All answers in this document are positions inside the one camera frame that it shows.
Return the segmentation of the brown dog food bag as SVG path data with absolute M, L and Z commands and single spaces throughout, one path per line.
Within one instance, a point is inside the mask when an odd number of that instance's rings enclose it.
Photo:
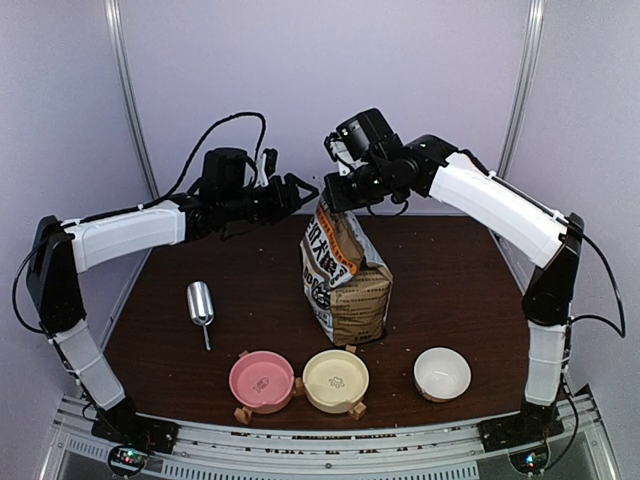
M 303 292 L 335 346 L 384 334 L 393 275 L 351 212 L 335 213 L 319 194 L 299 244 Z

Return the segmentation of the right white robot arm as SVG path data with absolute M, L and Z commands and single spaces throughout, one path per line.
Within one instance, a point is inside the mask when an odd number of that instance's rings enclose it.
M 338 170 L 325 176 L 334 212 L 410 194 L 450 205 L 523 252 L 534 274 L 522 298 L 530 332 L 528 377 L 518 413 L 485 420 L 487 451 L 543 442 L 557 431 L 556 398 L 570 351 L 570 307 L 581 256 L 583 219 L 553 211 L 488 170 L 468 149 L 431 134 L 405 143 L 380 110 L 358 113 L 324 139 Z

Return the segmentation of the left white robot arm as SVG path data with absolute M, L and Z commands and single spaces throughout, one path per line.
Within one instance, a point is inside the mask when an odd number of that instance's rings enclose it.
M 288 173 L 275 173 L 277 152 L 258 161 L 239 148 L 204 156 L 201 176 L 184 193 L 150 207 L 63 222 L 39 221 L 26 286 L 47 340 L 69 367 L 97 411 L 93 435 L 167 450 L 176 424 L 153 424 L 139 416 L 86 322 L 79 274 L 94 266 L 154 247 L 193 242 L 222 232 L 231 222 L 274 225 L 316 198 L 316 187 Z

